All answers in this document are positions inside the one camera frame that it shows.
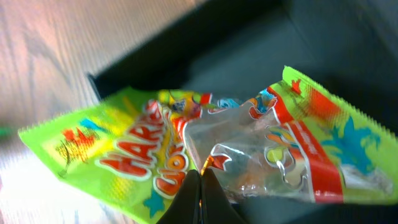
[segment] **wooden surface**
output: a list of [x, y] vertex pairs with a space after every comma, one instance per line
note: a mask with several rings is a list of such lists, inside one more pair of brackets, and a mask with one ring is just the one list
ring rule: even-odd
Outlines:
[[[0, 0], [0, 127], [97, 103], [97, 73], [203, 0]], [[0, 223], [133, 223], [0, 138]]]

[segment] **black bin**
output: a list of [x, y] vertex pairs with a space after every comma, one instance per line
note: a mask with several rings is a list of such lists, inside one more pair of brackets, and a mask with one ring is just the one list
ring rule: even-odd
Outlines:
[[[288, 65], [396, 133], [398, 38], [364, 2], [209, 0], [89, 78], [100, 99], [125, 86], [246, 99]], [[398, 212], [282, 198], [249, 198], [236, 209], [249, 223], [380, 223]]]

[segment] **red stripe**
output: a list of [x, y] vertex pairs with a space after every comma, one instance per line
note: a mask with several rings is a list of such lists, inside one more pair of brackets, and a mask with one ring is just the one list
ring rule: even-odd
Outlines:
[[280, 97], [280, 95], [271, 87], [268, 87], [267, 90], [269, 93], [273, 94], [277, 98], [277, 102], [275, 103], [274, 109], [279, 122], [283, 124], [289, 121], [293, 121], [293, 117], [292, 115], [290, 115], [289, 111], [287, 110], [285, 103], [282, 100], [282, 97]]
[[308, 157], [315, 201], [343, 202], [340, 173], [336, 166], [302, 121], [292, 123], [290, 127]]
[[211, 100], [211, 93], [204, 93], [200, 98], [200, 104], [206, 105], [209, 104]]

